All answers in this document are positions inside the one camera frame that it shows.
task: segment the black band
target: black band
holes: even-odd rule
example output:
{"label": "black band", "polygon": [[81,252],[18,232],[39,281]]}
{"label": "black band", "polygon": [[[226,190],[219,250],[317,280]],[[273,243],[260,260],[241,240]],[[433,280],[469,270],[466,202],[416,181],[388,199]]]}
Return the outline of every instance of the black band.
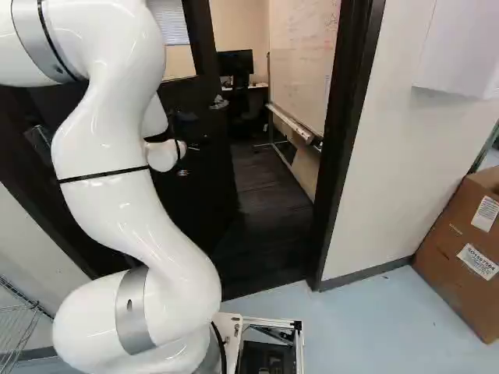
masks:
{"label": "black band", "polygon": [[59,56],[59,53],[57,53],[57,48],[55,47],[54,42],[50,38],[50,34],[48,33],[47,24],[45,23],[44,12],[43,12],[43,9],[41,8],[41,2],[42,2],[42,0],[37,0],[37,4],[38,4],[38,16],[40,17],[41,27],[44,30],[45,37],[47,38],[48,45],[50,45],[50,48],[51,48],[52,52],[54,52],[55,58],[57,58],[57,61],[59,62],[59,64],[61,64],[62,68],[65,70],[65,72],[68,74],[68,76],[70,76],[71,78],[73,78],[73,80],[75,80],[75,82],[78,82],[79,79],[76,78],[74,76],[74,74],[65,65],[65,63],[62,60],[61,56]]}
{"label": "black band", "polygon": [[136,168],[128,168],[128,169],[121,169],[121,170],[114,170],[114,171],[104,171],[102,173],[81,175],[80,177],[71,177],[71,178],[59,179],[58,182],[59,182],[59,184],[62,184],[62,183],[86,181],[87,179],[108,177],[110,175],[133,173],[134,171],[147,170],[148,168],[149,168],[149,166],[145,165],[145,166],[138,166]]}
{"label": "black band", "polygon": [[174,141],[175,141],[175,146],[176,146],[176,148],[177,148],[177,162],[179,162],[179,161],[180,161],[180,158],[181,158],[181,157],[180,157],[180,146],[179,146],[179,141],[178,141],[177,139],[174,139]]}

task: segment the shipping label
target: shipping label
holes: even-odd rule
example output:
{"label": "shipping label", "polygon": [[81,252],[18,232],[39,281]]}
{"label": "shipping label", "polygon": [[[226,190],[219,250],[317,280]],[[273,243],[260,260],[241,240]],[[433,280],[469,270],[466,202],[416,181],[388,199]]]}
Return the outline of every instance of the shipping label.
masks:
{"label": "shipping label", "polygon": [[480,203],[480,206],[476,210],[475,216],[473,217],[471,224],[480,230],[489,232],[494,225],[494,222],[499,214],[499,203],[485,196]]}
{"label": "shipping label", "polygon": [[499,272],[499,266],[478,252],[471,244],[465,245],[465,248],[458,253],[458,258],[486,281],[490,281]]}

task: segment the window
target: window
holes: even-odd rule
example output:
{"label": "window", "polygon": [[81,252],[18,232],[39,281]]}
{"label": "window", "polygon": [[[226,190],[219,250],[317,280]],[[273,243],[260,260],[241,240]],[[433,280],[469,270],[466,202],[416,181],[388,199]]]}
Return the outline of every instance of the window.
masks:
{"label": "window", "polygon": [[147,0],[147,7],[161,29],[165,44],[190,44],[182,0]]}

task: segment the wire basket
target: wire basket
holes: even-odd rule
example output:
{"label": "wire basket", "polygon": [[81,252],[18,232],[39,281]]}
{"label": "wire basket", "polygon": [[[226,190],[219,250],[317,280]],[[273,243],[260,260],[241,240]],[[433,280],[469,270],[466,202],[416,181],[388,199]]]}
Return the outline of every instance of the wire basket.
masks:
{"label": "wire basket", "polygon": [[0,308],[0,374],[9,374],[44,312],[1,275],[0,289],[21,303]]}

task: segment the silver metal ring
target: silver metal ring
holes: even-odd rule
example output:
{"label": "silver metal ring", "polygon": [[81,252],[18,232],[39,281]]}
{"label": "silver metal ring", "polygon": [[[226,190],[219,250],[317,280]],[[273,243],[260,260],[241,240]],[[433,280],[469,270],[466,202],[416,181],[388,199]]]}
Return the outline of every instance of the silver metal ring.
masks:
{"label": "silver metal ring", "polygon": [[148,271],[146,266],[129,270],[123,276],[116,295],[116,332],[129,355],[156,347],[150,338],[144,310],[144,287]]}
{"label": "silver metal ring", "polygon": [[11,13],[17,36],[34,64],[58,83],[74,82],[81,75],[69,64],[49,34],[44,0],[12,0]]}

